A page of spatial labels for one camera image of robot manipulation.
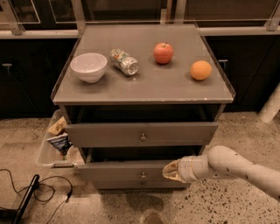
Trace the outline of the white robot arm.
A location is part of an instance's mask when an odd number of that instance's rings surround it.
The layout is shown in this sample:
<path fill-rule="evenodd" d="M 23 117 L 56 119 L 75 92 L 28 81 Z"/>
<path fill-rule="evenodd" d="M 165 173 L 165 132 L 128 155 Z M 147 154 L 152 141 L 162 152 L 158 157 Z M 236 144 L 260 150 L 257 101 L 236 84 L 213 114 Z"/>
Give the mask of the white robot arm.
<path fill-rule="evenodd" d="M 163 168 L 162 175 L 182 183 L 199 179 L 244 179 L 280 201 L 280 172 L 253 163 L 226 146 L 218 145 L 206 154 L 174 160 Z"/>

